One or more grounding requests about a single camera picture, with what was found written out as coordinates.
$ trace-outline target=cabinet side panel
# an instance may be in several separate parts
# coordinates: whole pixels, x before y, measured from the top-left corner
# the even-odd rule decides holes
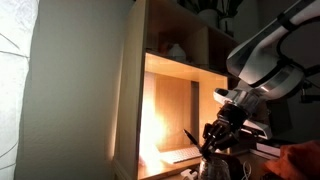
[[[147,7],[148,1],[136,1],[128,16],[121,70],[114,158],[131,179],[138,171]]]

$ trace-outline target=orange object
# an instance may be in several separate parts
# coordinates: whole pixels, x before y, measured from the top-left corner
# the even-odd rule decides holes
[[[267,161],[264,168],[283,179],[320,179],[320,141],[283,145],[279,159]]]

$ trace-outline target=robotic arm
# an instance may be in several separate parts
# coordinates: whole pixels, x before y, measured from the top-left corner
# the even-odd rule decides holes
[[[270,129],[248,119],[261,101],[297,93],[305,81],[305,73],[289,59],[273,56],[264,49],[303,22],[319,16],[320,0],[300,0],[230,53],[228,71],[241,81],[233,90],[215,90],[214,98],[223,107],[217,114],[217,120],[213,124],[206,124],[204,128],[205,143],[200,149],[203,156],[237,143],[237,132],[244,125],[253,127],[252,132],[256,135],[270,138]]]

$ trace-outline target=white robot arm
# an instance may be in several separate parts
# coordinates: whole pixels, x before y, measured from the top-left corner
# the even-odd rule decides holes
[[[233,90],[216,89],[214,98],[223,107],[217,121],[207,124],[203,133],[205,156],[216,149],[223,150],[237,142],[237,131],[243,125],[256,129],[249,119],[261,100],[274,100],[295,94],[301,89],[305,72],[285,57],[268,54],[264,49],[295,30],[302,23],[320,16],[320,0],[300,0],[258,34],[239,45],[227,59],[228,71],[241,79]],[[263,129],[263,138],[270,138]]]

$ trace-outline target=wooden cabinet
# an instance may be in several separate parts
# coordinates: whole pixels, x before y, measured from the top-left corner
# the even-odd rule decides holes
[[[199,161],[161,163],[161,170],[141,166],[143,139],[161,134],[161,121],[166,133],[158,149],[189,145],[183,129],[201,143],[204,124],[215,120],[220,107],[212,93],[217,87],[228,88],[225,59],[237,43],[172,0],[137,0],[126,31],[114,171],[117,179],[160,178]],[[172,43],[185,50],[186,62],[166,57]],[[161,120],[144,124],[143,119],[157,119],[154,114],[161,114]]]

